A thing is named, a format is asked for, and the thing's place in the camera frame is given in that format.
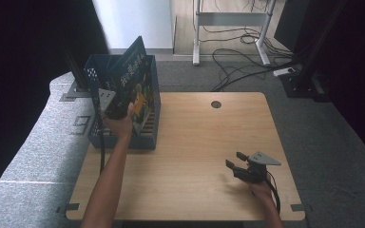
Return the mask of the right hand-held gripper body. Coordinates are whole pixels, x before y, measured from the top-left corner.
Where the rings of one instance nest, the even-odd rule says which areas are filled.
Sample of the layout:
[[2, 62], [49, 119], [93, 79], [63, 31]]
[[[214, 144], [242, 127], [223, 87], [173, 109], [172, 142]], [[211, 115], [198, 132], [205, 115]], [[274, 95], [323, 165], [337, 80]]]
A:
[[280, 162], [262, 152], [256, 152], [248, 156], [247, 167], [243, 168], [244, 172], [233, 172], [233, 176], [241, 181], [260, 183], [267, 178], [267, 165], [280, 165]]

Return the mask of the black curtain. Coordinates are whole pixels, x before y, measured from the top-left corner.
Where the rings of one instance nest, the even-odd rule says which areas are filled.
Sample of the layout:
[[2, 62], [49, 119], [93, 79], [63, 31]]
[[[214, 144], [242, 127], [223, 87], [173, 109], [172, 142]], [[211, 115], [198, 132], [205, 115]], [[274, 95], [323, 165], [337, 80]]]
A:
[[[274, 37], [300, 69], [333, 6], [330, 0], [285, 0]], [[317, 59], [317, 74], [328, 101], [365, 144], [365, 0], [346, 3]]]

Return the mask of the dark grey chair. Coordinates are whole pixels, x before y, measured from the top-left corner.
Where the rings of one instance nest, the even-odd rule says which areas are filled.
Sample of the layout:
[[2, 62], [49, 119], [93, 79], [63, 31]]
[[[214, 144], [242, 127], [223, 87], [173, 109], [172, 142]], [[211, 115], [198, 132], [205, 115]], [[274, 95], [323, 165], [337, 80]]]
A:
[[92, 0], [0, 0], [0, 178], [39, 119], [50, 82], [108, 51]]

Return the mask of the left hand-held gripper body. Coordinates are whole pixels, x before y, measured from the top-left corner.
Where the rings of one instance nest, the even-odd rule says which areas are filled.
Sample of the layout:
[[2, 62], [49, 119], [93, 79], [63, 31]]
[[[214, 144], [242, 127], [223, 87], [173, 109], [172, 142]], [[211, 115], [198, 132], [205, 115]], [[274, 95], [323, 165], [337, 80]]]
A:
[[119, 93], [106, 89], [99, 89], [100, 109], [111, 120], [121, 120], [127, 115], [129, 99]]

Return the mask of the person's right hand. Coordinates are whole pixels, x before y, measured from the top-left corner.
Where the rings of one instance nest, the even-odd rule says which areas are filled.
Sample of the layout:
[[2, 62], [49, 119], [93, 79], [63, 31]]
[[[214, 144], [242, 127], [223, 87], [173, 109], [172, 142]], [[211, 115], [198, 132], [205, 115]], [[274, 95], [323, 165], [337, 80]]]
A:
[[269, 185], [263, 181], [260, 183], [248, 183], [250, 191], [260, 200], [272, 198], [272, 191]]

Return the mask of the white panel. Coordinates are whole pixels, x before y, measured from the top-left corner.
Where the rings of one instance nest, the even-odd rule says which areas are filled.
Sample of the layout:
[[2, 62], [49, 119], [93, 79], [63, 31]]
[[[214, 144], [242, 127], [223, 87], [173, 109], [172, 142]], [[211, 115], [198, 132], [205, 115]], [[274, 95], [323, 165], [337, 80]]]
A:
[[109, 49], [128, 48], [138, 36], [150, 49], [173, 48], [172, 0], [92, 0]]

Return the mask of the person's left hand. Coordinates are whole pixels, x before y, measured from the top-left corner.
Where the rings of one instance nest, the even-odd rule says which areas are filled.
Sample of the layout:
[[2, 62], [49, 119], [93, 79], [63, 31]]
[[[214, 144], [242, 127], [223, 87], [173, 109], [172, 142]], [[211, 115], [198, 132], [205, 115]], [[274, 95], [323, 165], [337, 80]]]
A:
[[132, 135], [133, 123], [131, 120], [134, 112], [134, 104], [130, 103], [127, 108], [126, 116], [120, 120], [112, 120], [104, 114], [103, 123], [109, 128], [119, 139], [130, 137]]

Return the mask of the black stand with grey base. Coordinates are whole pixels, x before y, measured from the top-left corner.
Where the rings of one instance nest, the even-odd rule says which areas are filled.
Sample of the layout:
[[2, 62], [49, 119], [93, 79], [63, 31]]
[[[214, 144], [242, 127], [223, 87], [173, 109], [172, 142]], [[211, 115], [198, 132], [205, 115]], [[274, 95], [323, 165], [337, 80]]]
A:
[[90, 91], [88, 89], [86, 75], [78, 66], [77, 61], [69, 48], [64, 50], [64, 57], [74, 77], [74, 81], [69, 90], [62, 95], [60, 101], [74, 102], [78, 98], [89, 98]]

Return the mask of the black metal stand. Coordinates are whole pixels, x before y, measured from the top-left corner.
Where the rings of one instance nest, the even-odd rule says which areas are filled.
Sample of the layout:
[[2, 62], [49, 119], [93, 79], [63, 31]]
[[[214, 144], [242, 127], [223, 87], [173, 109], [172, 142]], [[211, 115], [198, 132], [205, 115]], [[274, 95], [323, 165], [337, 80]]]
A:
[[330, 2], [334, 4], [332, 12], [317, 33], [317, 37], [312, 40], [301, 70], [295, 74], [280, 76], [288, 98], [310, 98], [319, 102], [329, 100], [328, 92], [324, 90], [321, 82], [322, 77], [317, 74], [317, 59], [321, 56], [322, 47], [348, 0], [330, 0]]

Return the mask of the white power strip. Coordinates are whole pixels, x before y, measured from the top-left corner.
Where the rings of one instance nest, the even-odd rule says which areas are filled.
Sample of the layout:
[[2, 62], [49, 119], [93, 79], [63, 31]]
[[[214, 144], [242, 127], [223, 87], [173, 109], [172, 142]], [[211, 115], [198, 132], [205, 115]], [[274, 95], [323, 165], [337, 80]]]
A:
[[295, 70], [292, 67], [287, 67], [287, 68], [282, 68], [282, 69], [274, 70], [273, 71], [273, 75], [275, 77], [278, 77], [280, 75], [285, 75], [285, 74], [294, 73], [294, 72], [295, 72]]

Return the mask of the white metal desk frame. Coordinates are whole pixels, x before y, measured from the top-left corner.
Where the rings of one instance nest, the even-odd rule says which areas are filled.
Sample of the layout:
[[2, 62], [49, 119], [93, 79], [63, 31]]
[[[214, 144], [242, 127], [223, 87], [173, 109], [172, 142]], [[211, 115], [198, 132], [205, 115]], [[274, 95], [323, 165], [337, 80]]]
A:
[[193, 65], [200, 64], [200, 26], [222, 26], [222, 27], [259, 27], [261, 28], [259, 38], [255, 41], [255, 46], [259, 57], [265, 66], [270, 65], [270, 61], [263, 47], [266, 33], [269, 28], [273, 11], [277, 0], [269, 0], [266, 12], [203, 12], [201, 10], [201, 0], [197, 0], [194, 5], [194, 45], [193, 45]]

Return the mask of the blue cartoon picture book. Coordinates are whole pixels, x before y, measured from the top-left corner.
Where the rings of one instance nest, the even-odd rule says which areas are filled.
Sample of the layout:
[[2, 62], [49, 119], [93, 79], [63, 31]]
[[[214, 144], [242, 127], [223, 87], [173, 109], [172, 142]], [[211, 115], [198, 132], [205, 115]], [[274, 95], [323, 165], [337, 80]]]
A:
[[146, 54], [143, 37], [138, 36], [114, 64], [107, 65], [107, 70], [110, 89], [134, 104], [131, 117], [133, 133], [139, 136], [154, 105], [151, 61]]

